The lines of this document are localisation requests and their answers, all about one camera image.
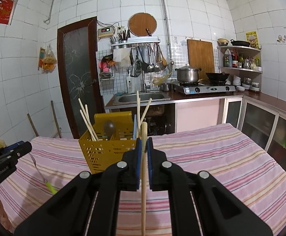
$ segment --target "kitchen sink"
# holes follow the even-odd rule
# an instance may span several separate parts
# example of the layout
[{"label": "kitchen sink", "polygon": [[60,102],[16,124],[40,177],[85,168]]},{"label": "kitchen sink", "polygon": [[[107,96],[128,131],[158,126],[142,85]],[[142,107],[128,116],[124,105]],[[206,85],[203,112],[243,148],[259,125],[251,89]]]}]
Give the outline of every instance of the kitchen sink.
[{"label": "kitchen sink", "polygon": [[[153,101],[159,100],[170,100],[170,97],[160,91],[151,91],[147,93],[140,93],[141,102],[147,102],[150,98]],[[122,96],[117,96],[115,103],[136,103],[136,94],[125,94]]]}]

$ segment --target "rectangular cutting board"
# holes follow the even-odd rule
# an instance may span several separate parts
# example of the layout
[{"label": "rectangular cutting board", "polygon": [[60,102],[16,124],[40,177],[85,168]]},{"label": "rectangular cutting board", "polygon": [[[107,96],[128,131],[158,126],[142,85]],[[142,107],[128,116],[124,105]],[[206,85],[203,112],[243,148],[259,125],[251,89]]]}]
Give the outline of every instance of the rectangular cutting board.
[{"label": "rectangular cutting board", "polygon": [[214,54],[211,42],[187,40],[189,64],[201,68],[199,79],[208,79],[206,73],[214,73]]}]

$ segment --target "brown countertop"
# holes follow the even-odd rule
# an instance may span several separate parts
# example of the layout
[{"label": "brown countertop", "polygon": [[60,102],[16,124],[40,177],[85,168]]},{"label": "brown countertop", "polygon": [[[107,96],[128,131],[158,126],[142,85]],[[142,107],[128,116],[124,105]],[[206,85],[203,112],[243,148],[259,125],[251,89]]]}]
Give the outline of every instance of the brown countertop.
[{"label": "brown countertop", "polygon": [[[271,106],[274,106],[284,112],[286,112],[286,102],[266,95],[264,93],[254,93],[251,91],[244,91],[239,92],[235,91],[234,93],[221,93],[221,94],[200,94],[200,95],[182,95],[178,92],[174,92],[173,90],[170,92],[166,92],[166,94],[170,97],[170,100],[163,100],[163,101],[155,101],[152,102],[151,105],[159,105],[159,104],[168,104],[168,103],[178,103],[178,102],[190,102],[190,101],[197,101],[197,100],[205,100],[205,99],[222,99],[222,98],[231,98],[231,97],[250,97],[256,100],[259,100],[261,102],[264,102],[265,104],[269,104]],[[114,104],[115,96],[111,98],[111,100],[106,104],[106,109],[118,109],[121,105]],[[132,104],[124,104],[128,105],[128,107],[135,107],[136,103]]]}]

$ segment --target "brown door frame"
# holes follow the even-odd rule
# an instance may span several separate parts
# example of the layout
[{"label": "brown door frame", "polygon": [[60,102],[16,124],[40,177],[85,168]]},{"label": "brown door frame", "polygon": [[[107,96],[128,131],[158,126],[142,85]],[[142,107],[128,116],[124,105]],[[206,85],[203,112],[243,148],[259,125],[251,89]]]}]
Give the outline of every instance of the brown door frame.
[{"label": "brown door frame", "polygon": [[64,103],[64,109],[67,116],[67,120],[72,131],[74,138],[80,138],[77,130],[77,124],[74,118],[73,109],[71,105],[71,99],[69,94],[69,88],[67,86],[66,70],[64,62],[64,35],[68,32],[76,29],[88,27],[88,51],[89,51],[89,64],[92,77],[96,80],[93,84],[94,96],[96,99],[96,108],[98,112],[104,112],[104,103],[100,95],[100,87],[97,74],[97,17],[84,19],[70,25],[64,26],[58,29],[57,51],[58,51],[58,70],[62,99]]}]

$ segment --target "gas stove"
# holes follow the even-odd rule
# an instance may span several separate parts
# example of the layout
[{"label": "gas stove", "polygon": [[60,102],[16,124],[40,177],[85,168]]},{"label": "gas stove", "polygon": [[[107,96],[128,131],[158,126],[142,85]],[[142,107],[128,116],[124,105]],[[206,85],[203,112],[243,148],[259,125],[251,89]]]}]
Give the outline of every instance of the gas stove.
[{"label": "gas stove", "polygon": [[174,91],[185,95],[236,91],[233,85],[226,85],[225,82],[211,82],[209,80],[200,80],[197,83],[179,83],[176,81],[172,83],[172,86]]}]

